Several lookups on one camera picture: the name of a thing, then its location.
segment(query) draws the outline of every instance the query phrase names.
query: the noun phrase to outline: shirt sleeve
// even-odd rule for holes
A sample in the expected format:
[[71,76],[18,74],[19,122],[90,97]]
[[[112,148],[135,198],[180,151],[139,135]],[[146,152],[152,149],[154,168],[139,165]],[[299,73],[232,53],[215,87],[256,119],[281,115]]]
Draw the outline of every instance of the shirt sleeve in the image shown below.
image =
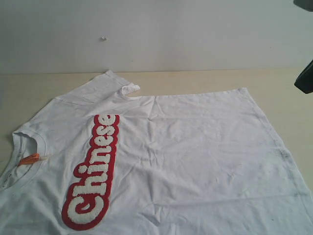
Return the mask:
[[129,93],[140,89],[138,85],[127,81],[109,70],[88,83],[56,98],[74,104],[97,103],[108,98],[112,93],[117,92],[123,87],[127,87]]

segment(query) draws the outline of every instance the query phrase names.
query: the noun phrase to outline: white t-shirt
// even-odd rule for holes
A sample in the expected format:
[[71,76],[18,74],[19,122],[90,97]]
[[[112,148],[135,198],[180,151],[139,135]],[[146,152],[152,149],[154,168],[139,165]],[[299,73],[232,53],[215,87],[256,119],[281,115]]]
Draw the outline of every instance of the white t-shirt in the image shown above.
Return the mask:
[[138,89],[108,71],[13,133],[0,234],[313,234],[312,194],[247,89]]

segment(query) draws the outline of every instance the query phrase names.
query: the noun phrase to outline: black object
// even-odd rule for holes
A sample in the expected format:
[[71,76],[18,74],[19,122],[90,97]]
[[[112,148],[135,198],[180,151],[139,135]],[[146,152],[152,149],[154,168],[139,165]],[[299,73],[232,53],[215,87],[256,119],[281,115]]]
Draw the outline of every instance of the black object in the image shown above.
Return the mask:
[[294,85],[305,94],[313,92],[313,60],[300,73]]
[[313,0],[293,0],[293,4],[307,11],[313,11]]

